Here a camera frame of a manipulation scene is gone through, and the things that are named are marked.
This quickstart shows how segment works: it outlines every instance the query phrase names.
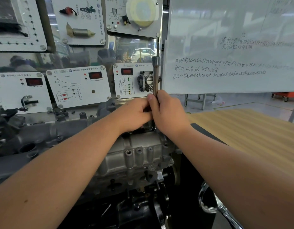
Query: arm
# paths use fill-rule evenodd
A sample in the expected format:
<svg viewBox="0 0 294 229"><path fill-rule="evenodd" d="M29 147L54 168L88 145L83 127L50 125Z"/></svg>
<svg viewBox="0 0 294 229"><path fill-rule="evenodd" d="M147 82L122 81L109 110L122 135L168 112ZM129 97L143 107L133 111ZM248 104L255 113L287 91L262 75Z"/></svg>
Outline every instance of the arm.
<svg viewBox="0 0 294 229"><path fill-rule="evenodd" d="M294 180L274 166L193 129L179 99L148 95L154 121L244 228L294 228Z"/></svg>
<svg viewBox="0 0 294 229"><path fill-rule="evenodd" d="M147 105L132 100L0 184L0 228L57 228L118 136L151 120Z"/></svg>

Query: black display screen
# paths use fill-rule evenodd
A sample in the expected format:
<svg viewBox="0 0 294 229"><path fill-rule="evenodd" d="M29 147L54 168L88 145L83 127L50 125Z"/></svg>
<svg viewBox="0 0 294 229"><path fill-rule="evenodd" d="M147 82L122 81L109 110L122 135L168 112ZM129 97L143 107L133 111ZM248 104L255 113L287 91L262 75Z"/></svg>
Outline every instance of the black display screen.
<svg viewBox="0 0 294 229"><path fill-rule="evenodd" d="M102 79L102 72L101 71L89 72L89 77L90 79Z"/></svg>
<svg viewBox="0 0 294 229"><path fill-rule="evenodd" d="M122 75L133 75L132 68L122 68Z"/></svg>
<svg viewBox="0 0 294 229"><path fill-rule="evenodd" d="M27 86L40 86L43 85L42 78L26 78Z"/></svg>

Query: yellow disc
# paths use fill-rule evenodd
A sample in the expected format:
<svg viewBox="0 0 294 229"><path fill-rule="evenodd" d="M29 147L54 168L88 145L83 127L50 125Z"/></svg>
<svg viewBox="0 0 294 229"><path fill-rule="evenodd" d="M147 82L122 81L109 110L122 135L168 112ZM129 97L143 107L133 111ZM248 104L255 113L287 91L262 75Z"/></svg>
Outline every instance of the yellow disc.
<svg viewBox="0 0 294 229"><path fill-rule="evenodd" d="M126 11L129 20L139 26L150 26L156 19L156 5L154 0L128 0Z"/></svg>

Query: gray pole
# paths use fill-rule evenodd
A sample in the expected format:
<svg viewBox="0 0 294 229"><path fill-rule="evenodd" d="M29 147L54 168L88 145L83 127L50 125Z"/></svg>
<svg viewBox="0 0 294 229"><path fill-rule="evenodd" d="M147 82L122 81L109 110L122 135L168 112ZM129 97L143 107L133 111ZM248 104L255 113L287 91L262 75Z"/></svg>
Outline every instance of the gray pole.
<svg viewBox="0 0 294 229"><path fill-rule="evenodd" d="M159 56L152 57L152 65L153 65L153 94L154 96L158 95L158 87L159 87L159 70L160 70L161 58Z"/></svg>

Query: hand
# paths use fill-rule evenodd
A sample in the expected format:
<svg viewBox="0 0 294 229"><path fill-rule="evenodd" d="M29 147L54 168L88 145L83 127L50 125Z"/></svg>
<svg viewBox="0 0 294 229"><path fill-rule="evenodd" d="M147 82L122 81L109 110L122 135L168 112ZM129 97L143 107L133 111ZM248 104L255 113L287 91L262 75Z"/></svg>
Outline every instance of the hand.
<svg viewBox="0 0 294 229"><path fill-rule="evenodd" d="M173 140L191 128L181 102L164 90L158 91L158 100L153 94L147 96L157 128Z"/></svg>
<svg viewBox="0 0 294 229"><path fill-rule="evenodd" d="M144 112L148 106L146 98L136 98L113 111L108 115L108 119L114 121L119 134L131 132L152 119L151 112Z"/></svg>

